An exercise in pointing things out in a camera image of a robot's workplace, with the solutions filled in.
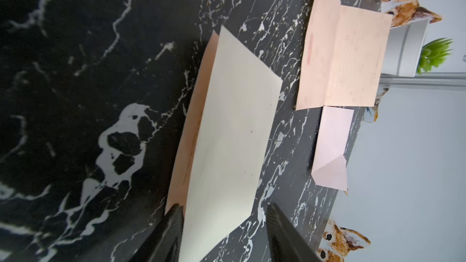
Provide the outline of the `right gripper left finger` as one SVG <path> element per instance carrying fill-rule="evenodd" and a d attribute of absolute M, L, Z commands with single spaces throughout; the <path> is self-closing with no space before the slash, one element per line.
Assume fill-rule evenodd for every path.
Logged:
<path fill-rule="evenodd" d="M 183 207 L 173 205 L 130 262 L 177 262 L 183 235 Z"/>

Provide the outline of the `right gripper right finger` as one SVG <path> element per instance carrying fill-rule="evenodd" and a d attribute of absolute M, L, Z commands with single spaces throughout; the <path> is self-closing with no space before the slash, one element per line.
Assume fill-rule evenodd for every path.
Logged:
<path fill-rule="evenodd" d="M 276 203 L 267 207 L 266 228 L 272 262 L 320 261 Z"/>

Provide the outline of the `pink envelope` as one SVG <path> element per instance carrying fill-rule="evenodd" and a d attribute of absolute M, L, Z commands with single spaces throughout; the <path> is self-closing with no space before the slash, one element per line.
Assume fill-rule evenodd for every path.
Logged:
<path fill-rule="evenodd" d="M 348 190 L 344 153 L 353 114 L 353 110 L 339 107 L 325 106 L 322 110 L 311 170 L 311 176 L 318 186 Z"/>

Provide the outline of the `cream letter paper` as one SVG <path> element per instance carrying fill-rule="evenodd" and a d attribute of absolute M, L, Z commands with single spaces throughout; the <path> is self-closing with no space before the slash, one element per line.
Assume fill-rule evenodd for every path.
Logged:
<path fill-rule="evenodd" d="M 314 0 L 305 35 L 296 110 L 372 107 L 392 15 Z"/>
<path fill-rule="evenodd" d="M 180 261 L 201 261 L 252 214 L 281 88 L 227 28 L 212 34 L 167 198 L 184 210 Z"/>

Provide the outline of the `small plant in white pot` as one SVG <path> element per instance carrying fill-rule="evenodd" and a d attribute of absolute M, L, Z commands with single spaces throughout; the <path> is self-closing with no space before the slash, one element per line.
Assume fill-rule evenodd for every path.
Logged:
<path fill-rule="evenodd" d="M 415 77 L 427 41 L 435 36 L 451 36 L 455 29 L 449 24 L 431 24 L 428 19 L 390 29 L 382 75 Z"/>

